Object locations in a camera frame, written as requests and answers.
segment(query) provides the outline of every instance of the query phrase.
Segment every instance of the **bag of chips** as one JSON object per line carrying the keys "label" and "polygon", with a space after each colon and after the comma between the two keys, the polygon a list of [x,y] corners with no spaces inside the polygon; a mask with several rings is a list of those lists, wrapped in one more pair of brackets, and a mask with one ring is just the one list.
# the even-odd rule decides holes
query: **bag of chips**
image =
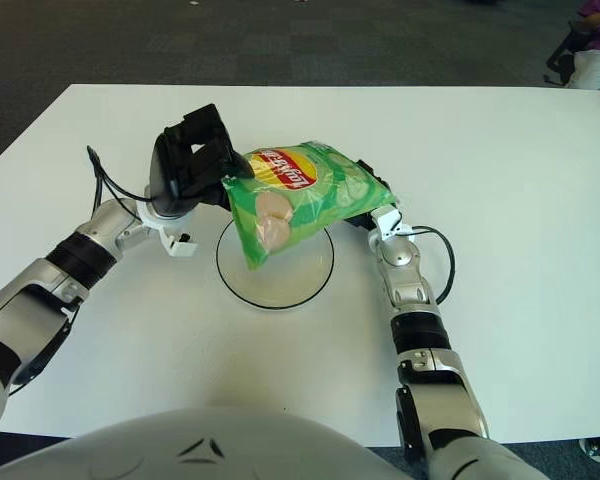
{"label": "bag of chips", "polygon": [[223,184],[250,269],[334,222],[395,202],[372,175],[318,142],[260,149],[245,158],[255,178]]}

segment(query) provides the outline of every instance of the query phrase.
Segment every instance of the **floor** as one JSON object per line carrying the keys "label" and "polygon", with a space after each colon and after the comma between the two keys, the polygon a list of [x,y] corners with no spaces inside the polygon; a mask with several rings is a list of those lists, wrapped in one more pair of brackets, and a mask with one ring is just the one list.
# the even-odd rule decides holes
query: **floor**
{"label": "floor", "polygon": [[[579,3],[0,0],[0,153],[71,83],[546,86]],[[0,434],[0,463],[53,441]],[[575,441],[511,448],[551,478],[600,479]]]}

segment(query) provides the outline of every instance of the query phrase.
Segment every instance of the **white table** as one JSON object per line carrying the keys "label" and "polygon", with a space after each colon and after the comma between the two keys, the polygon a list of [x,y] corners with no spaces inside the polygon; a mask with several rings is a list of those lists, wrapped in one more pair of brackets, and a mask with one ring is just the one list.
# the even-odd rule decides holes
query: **white table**
{"label": "white table", "polygon": [[[409,222],[448,235],[457,277],[441,310],[494,439],[600,435],[597,92],[74,85],[0,157],[0,287],[88,218],[87,144],[141,192],[156,135],[209,102],[239,151],[330,143],[389,180]],[[167,257],[157,241],[130,251],[0,428],[78,435],[158,411],[240,405],[397,445],[394,347],[364,232],[333,226],[325,290],[270,313],[241,303],[216,272],[227,218],[199,209],[192,259]],[[418,243],[439,291],[446,252],[434,238]]]}

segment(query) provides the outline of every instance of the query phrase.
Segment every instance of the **black cable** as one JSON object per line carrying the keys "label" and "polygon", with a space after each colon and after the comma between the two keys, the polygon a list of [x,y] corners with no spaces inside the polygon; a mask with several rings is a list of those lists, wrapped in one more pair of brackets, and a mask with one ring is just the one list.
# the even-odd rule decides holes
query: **black cable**
{"label": "black cable", "polygon": [[93,197],[93,209],[91,215],[96,213],[96,210],[102,203],[102,177],[97,174],[97,170],[94,168],[94,175],[96,176],[96,193]]}
{"label": "black cable", "polygon": [[135,213],[133,213],[131,210],[129,210],[127,208],[127,206],[124,204],[124,202],[120,199],[120,197],[114,191],[114,188],[116,188],[118,191],[121,191],[121,193],[123,193],[123,195],[128,195],[131,198],[135,197],[135,199],[138,201],[150,202],[151,199],[138,197],[137,195],[130,194],[123,188],[120,188],[119,185],[117,185],[113,180],[111,180],[111,177],[109,177],[107,172],[105,172],[104,168],[102,167],[102,164],[100,163],[100,157],[98,156],[96,151],[93,148],[91,148],[90,146],[87,146],[87,153],[89,154],[89,160],[91,161],[91,164],[93,165],[93,174],[96,177],[96,192],[95,192],[95,196],[93,199],[92,215],[93,215],[93,213],[95,213],[97,208],[100,206],[100,202],[102,200],[102,185],[104,184],[104,186],[107,187],[107,190],[109,190],[109,193],[111,193],[111,195],[116,200],[116,202],[118,202],[118,204],[120,204],[120,206],[129,215],[131,215],[133,218],[135,218],[136,220],[138,220],[140,222],[141,221],[140,217],[138,217]]}
{"label": "black cable", "polygon": [[27,385],[29,385],[29,383],[31,383],[31,380],[29,380],[27,383],[23,383],[22,385],[20,385],[18,388],[16,388],[15,390],[11,390],[9,392],[9,396],[11,395],[15,395],[16,393],[18,393],[20,390],[22,390],[24,387],[26,387]]}
{"label": "black cable", "polygon": [[[73,316],[71,317],[71,320],[69,321],[69,332],[71,332],[71,328],[73,327],[74,322],[76,321],[76,317],[78,316],[78,313],[80,313],[80,307],[81,305],[78,305],[78,307],[76,308],[76,311],[73,312]],[[36,377],[31,377],[29,379],[28,382],[23,383],[22,385],[20,385],[18,388],[16,388],[15,390],[11,390],[9,392],[9,396],[11,397],[12,395],[15,395],[16,393],[18,393],[20,390],[22,390],[24,387],[26,387],[27,385],[29,385]]]}
{"label": "black cable", "polygon": [[151,202],[150,198],[141,197],[140,195],[135,195],[131,192],[128,192],[127,190],[122,188],[120,185],[118,185],[113,180],[113,178],[111,178],[109,176],[107,171],[102,166],[102,162],[100,161],[100,157],[98,156],[96,151],[93,148],[91,148],[89,145],[87,145],[87,152],[89,153],[89,160],[91,160],[91,163],[93,164],[93,169],[95,171],[96,177],[100,177],[102,180],[104,180],[105,183],[109,183],[109,185],[111,185],[113,188],[115,188],[122,195],[125,195],[125,196],[131,198],[132,200],[137,200],[138,202],[144,202],[144,203]]}
{"label": "black cable", "polygon": [[447,253],[449,254],[449,276],[447,277],[447,284],[444,287],[444,290],[442,290],[442,293],[440,293],[440,295],[438,295],[438,298],[436,298],[436,303],[438,305],[440,305],[442,302],[444,302],[446,300],[446,298],[449,296],[449,293],[451,293],[451,289],[453,288],[453,280],[455,279],[456,276],[456,256],[453,253],[453,247],[451,246],[451,242],[449,241],[449,239],[447,237],[445,237],[442,232],[440,232],[439,230],[436,230],[433,227],[429,227],[427,225],[416,225],[411,227],[414,230],[421,230],[420,232],[412,232],[412,233],[402,233],[401,235],[405,235],[405,236],[411,236],[411,235],[422,235],[425,233],[435,233],[438,237],[440,237],[440,240],[442,240],[442,242],[444,243],[444,246],[447,248]]}
{"label": "black cable", "polygon": [[135,213],[133,213],[131,210],[129,210],[127,208],[127,206],[124,204],[122,199],[116,194],[116,192],[113,190],[113,188],[111,188],[111,185],[109,185],[109,182],[105,181],[104,186],[107,187],[107,190],[109,190],[109,193],[111,193],[111,195],[113,195],[113,198],[116,199],[116,202],[118,202],[120,204],[120,206],[122,208],[124,208],[129,215],[131,215],[133,218],[135,218],[139,222],[142,222],[142,220],[140,220],[140,217],[138,217]]}

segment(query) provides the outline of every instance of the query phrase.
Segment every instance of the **robot forearm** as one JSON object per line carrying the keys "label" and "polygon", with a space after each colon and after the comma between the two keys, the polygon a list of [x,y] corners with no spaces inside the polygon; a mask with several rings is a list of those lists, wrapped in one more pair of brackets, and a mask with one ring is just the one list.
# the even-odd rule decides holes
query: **robot forearm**
{"label": "robot forearm", "polygon": [[411,229],[392,206],[375,210],[369,245],[378,260],[390,307],[401,387],[396,392],[405,457],[425,460],[432,480],[546,477],[488,439],[487,424],[459,355],[420,273]]}
{"label": "robot forearm", "polygon": [[[123,202],[135,215],[135,202]],[[0,290],[0,417],[10,387],[42,372],[69,335],[72,312],[123,249],[143,235],[139,226],[120,204],[105,202],[89,222]]]}

